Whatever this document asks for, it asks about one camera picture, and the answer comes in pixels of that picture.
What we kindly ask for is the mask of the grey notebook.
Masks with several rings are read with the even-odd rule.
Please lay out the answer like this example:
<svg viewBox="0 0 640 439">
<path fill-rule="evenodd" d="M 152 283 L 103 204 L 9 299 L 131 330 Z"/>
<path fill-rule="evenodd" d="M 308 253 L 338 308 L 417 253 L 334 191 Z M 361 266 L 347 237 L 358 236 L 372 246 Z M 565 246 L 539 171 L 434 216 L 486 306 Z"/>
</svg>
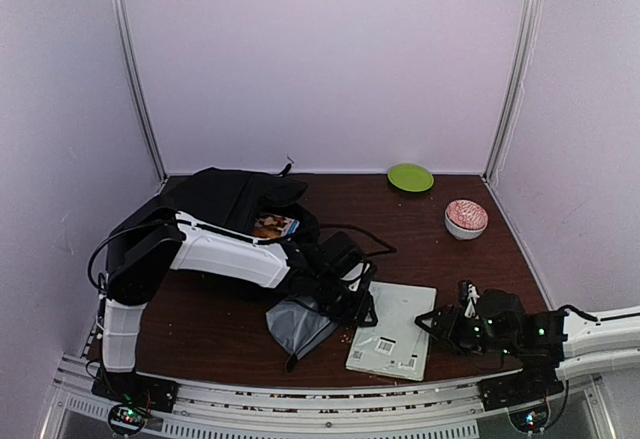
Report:
<svg viewBox="0 0 640 439">
<path fill-rule="evenodd" d="M 429 335 L 415 324 L 415 318 L 434 310 L 437 290 L 374 281 L 370 292 L 378 323 L 356 329 L 345 367 L 396 379 L 423 380 Z"/>
</svg>

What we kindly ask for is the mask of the grey pencil pouch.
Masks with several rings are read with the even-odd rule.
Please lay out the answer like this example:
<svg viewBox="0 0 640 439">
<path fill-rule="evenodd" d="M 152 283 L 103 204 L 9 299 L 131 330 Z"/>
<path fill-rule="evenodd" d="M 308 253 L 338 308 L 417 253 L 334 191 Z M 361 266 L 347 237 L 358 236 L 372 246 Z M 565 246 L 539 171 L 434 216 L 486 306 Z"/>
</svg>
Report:
<svg viewBox="0 0 640 439">
<path fill-rule="evenodd" d="M 292 372 L 299 361 L 329 338 L 339 324 L 319 313 L 313 299 L 283 299 L 266 312 L 266 325 L 288 358 L 285 371 Z"/>
</svg>

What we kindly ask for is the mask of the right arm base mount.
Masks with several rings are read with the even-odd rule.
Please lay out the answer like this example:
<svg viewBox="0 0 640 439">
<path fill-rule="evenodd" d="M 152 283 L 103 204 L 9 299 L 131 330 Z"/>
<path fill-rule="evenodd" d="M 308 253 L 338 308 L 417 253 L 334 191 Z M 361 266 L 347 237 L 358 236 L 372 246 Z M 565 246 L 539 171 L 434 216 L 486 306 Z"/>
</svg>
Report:
<svg viewBox="0 0 640 439">
<path fill-rule="evenodd" d="M 519 372 L 478 382 L 486 412 L 506 409 L 511 426 L 529 438 L 550 430 L 562 417 L 569 382 L 560 381 L 554 368 L 523 367 Z"/>
</svg>

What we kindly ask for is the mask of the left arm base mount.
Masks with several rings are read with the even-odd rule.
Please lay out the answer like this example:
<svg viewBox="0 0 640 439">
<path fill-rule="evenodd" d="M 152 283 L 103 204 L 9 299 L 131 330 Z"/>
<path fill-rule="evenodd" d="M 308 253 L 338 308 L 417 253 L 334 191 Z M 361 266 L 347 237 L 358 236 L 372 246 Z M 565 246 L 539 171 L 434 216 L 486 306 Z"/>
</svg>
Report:
<svg viewBox="0 0 640 439">
<path fill-rule="evenodd" d="M 107 425 L 118 436 L 129 438 L 157 420 L 155 413 L 173 411 L 177 382 L 138 374 L 108 372 L 100 365 L 91 392 L 113 401 L 107 413 Z"/>
</svg>

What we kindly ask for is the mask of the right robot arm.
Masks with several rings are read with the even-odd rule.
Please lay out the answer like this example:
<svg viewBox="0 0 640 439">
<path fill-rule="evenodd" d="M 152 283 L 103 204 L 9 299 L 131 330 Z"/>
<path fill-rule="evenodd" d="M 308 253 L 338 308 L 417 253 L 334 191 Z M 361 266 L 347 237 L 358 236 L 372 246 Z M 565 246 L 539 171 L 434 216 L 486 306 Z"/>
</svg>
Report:
<svg viewBox="0 0 640 439">
<path fill-rule="evenodd" d="M 566 304 L 528 313 L 519 296 L 479 293 L 461 284 L 459 303 L 416 316 L 414 323 L 458 355 L 499 353 L 516 358 L 519 399 L 535 399 L 554 380 L 639 367 L 639 308 L 585 312 Z"/>
</svg>

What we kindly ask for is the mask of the black student backpack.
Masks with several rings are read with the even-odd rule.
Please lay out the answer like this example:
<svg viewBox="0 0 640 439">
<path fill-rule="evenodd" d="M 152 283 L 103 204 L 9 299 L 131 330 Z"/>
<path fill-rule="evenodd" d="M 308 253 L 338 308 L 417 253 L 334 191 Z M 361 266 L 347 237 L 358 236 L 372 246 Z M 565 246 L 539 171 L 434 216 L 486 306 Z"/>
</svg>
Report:
<svg viewBox="0 0 640 439">
<path fill-rule="evenodd" d="M 305 182 L 286 175 L 201 170 L 158 194 L 110 233 L 106 297 L 123 306 L 152 300 L 171 270 L 239 279 L 285 289 L 306 269 L 303 249 L 317 244 L 318 221 L 299 203 Z M 273 213 L 300 222 L 277 239 L 252 235 L 256 218 Z"/>
</svg>

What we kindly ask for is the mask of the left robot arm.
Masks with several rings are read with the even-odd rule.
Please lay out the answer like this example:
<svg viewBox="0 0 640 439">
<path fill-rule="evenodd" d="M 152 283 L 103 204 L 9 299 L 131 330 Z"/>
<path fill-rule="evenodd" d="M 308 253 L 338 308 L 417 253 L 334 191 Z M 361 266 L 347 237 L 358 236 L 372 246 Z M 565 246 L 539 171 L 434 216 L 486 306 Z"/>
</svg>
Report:
<svg viewBox="0 0 640 439">
<path fill-rule="evenodd" d="M 143 380 L 133 373 L 141 318 L 171 271 L 197 271 L 281 290 L 296 301 L 310 300 L 310 309 L 332 322 L 376 325 L 369 291 L 375 264 L 349 236 L 351 226 L 338 225 L 333 236 L 320 241 L 324 228 L 300 223 L 291 232 L 264 238 L 160 209 L 112 231 L 94 251 L 106 255 L 104 273 L 94 276 L 94 266 L 87 266 L 104 306 L 100 326 L 106 388 L 123 403 L 143 395 Z"/>
</svg>

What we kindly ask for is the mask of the dog picture book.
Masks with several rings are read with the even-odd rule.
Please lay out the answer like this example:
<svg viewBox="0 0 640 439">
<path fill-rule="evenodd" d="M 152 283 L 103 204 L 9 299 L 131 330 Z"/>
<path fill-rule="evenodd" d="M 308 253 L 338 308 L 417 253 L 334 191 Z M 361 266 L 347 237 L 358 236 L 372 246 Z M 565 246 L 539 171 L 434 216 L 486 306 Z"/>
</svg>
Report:
<svg viewBox="0 0 640 439">
<path fill-rule="evenodd" d="M 277 239 L 294 233 L 300 222 L 286 216 L 262 213 L 254 223 L 252 235 L 261 239 Z"/>
</svg>

